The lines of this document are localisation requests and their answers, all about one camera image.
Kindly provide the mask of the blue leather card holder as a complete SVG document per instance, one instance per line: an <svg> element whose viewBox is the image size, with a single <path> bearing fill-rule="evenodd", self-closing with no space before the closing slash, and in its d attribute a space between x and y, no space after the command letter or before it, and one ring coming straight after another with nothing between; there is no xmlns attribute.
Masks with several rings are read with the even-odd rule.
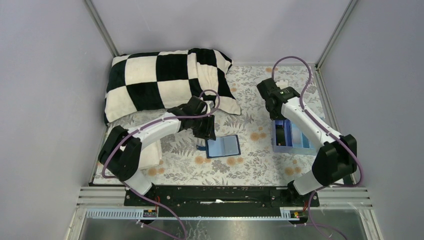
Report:
<svg viewBox="0 0 424 240"><path fill-rule="evenodd" d="M241 155L241 147L237 135L220 136L216 140L209 139L204 146L197 145L196 149L205 152L207 159Z"/></svg>

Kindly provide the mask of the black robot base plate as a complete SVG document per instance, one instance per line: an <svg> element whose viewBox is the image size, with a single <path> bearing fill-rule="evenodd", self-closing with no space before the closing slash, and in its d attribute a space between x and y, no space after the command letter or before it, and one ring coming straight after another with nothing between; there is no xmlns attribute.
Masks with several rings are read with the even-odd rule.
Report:
<svg viewBox="0 0 424 240"><path fill-rule="evenodd" d="M280 208L305 208L310 195L291 197L286 187L154 185L145 197L183 216L273 216Z"/></svg>

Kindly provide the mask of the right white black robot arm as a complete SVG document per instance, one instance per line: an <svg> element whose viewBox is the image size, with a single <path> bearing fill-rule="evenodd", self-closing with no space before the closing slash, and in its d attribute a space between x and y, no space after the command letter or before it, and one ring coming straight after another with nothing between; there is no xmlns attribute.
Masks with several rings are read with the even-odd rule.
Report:
<svg viewBox="0 0 424 240"><path fill-rule="evenodd" d="M357 141L352 135L342 135L318 118L294 88L279 88L272 78L256 87L270 119L291 121L316 149L311 170L287 185L293 198L332 185L356 172Z"/></svg>

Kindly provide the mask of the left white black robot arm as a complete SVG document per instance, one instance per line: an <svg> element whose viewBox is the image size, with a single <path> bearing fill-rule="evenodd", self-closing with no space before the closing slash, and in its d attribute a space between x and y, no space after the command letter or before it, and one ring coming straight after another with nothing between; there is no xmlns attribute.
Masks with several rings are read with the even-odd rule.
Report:
<svg viewBox="0 0 424 240"><path fill-rule="evenodd" d="M104 171L118 179L135 194L145 195L153 183L141 173L142 151L168 135L191 130L194 137L215 140L214 109L197 96L187 103L172 107L160 117L134 130L121 126L109 133L97 157Z"/></svg>

